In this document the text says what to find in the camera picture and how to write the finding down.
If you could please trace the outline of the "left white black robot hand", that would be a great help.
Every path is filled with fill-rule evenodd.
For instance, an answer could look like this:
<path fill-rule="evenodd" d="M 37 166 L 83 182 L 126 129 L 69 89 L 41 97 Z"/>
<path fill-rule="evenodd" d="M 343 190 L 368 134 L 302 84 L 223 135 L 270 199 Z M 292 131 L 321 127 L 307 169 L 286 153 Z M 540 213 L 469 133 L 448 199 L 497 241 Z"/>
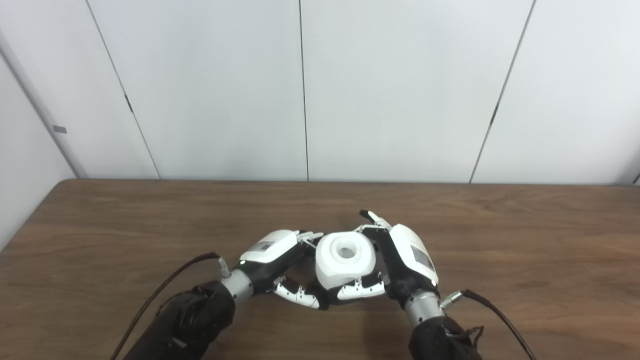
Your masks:
<path fill-rule="evenodd" d="M 233 271 L 247 278 L 252 296 L 275 294 L 295 305 L 326 311 L 330 307 L 326 291 L 318 285 L 304 287 L 285 274 L 297 262 L 314 258 L 323 237 L 322 232 L 276 230 L 245 251 Z"/>

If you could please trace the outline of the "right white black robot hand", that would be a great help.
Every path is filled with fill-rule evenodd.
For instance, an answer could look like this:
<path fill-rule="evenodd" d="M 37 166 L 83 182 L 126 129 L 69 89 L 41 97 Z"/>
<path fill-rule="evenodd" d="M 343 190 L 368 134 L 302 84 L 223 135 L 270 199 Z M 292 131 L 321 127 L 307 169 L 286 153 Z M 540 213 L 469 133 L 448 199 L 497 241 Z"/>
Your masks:
<path fill-rule="evenodd" d="M 338 287 L 336 300 L 352 302 L 386 293 L 406 310 L 414 303 L 428 301 L 440 306 L 440 279 L 423 240 L 403 224 L 391 225 L 370 210 L 359 214 L 370 224 L 359 226 L 352 234 L 362 235 L 374 246 L 384 262 L 384 271 L 368 270 Z"/>

